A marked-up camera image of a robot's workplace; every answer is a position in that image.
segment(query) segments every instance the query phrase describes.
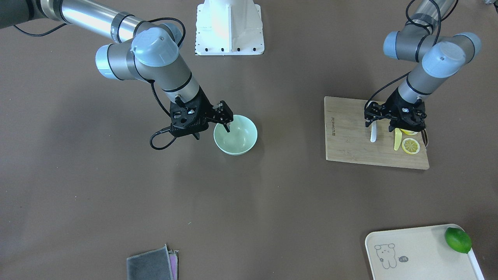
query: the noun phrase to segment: white tray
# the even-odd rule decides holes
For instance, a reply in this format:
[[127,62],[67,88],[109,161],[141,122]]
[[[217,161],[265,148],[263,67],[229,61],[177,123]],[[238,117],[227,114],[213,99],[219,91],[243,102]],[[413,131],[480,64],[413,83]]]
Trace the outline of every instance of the white tray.
[[484,280],[474,251],[462,254],[444,239],[455,224],[372,232],[365,238],[374,280]]

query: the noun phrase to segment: mint green bowl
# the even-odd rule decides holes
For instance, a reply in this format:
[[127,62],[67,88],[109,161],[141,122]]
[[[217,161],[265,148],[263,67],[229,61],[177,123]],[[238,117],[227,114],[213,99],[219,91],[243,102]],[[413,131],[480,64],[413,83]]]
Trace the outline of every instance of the mint green bowl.
[[241,155],[249,151],[257,140],[257,129],[254,123],[241,115],[234,115],[230,123],[230,132],[221,124],[216,124],[213,137],[222,151],[231,155]]

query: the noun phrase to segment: green lime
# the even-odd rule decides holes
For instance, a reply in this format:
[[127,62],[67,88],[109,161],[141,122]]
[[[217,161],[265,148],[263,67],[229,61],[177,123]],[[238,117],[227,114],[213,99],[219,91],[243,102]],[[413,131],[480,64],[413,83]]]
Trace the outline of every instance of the green lime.
[[472,247],[472,241],[465,231],[457,228],[448,228],[444,233],[446,243],[455,251],[467,254]]

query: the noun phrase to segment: light blue joint cap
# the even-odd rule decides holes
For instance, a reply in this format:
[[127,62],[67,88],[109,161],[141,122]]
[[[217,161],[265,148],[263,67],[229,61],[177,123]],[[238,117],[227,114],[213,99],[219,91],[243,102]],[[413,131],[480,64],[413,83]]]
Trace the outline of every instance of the light blue joint cap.
[[171,30],[171,33],[173,34],[173,37],[175,38],[174,41],[175,41],[176,45],[178,45],[178,42],[180,42],[180,39],[182,38],[182,31],[180,31],[180,29],[175,24],[173,24],[171,22],[162,23],[162,24],[166,25],[169,28],[169,30]]
[[450,42],[437,43],[422,58],[424,71],[435,78],[450,77],[464,64],[464,50]]
[[110,45],[111,44],[99,48],[99,50],[95,54],[95,64],[97,65],[97,69],[99,70],[99,72],[104,77],[108,79],[118,80],[118,78],[114,75],[113,71],[111,70],[111,66],[109,65],[109,59],[107,57],[107,50],[109,50]]
[[479,39],[479,37],[477,37],[477,35],[475,35],[474,33],[470,33],[470,32],[463,32],[460,34],[456,34],[455,36],[458,36],[458,35],[463,35],[463,36],[467,37],[468,39],[470,39],[470,41],[472,41],[472,44],[474,44],[474,57],[481,52],[481,49],[483,48],[483,44],[481,42],[481,39]]
[[160,27],[147,29],[137,35],[131,43],[131,49],[141,63],[150,67],[169,65],[179,55],[176,43]]
[[396,54],[396,37],[398,37],[398,31],[393,31],[387,35],[384,40],[384,54],[387,57],[398,59]]

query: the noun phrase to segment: bear drawing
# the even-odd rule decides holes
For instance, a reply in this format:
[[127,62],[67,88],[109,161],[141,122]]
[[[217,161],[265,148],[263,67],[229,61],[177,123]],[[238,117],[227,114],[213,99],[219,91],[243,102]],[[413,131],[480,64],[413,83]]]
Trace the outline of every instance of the bear drawing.
[[375,250],[377,251],[377,257],[382,262],[382,266],[385,269],[396,267],[396,252],[394,251],[394,244],[383,244],[375,245]]

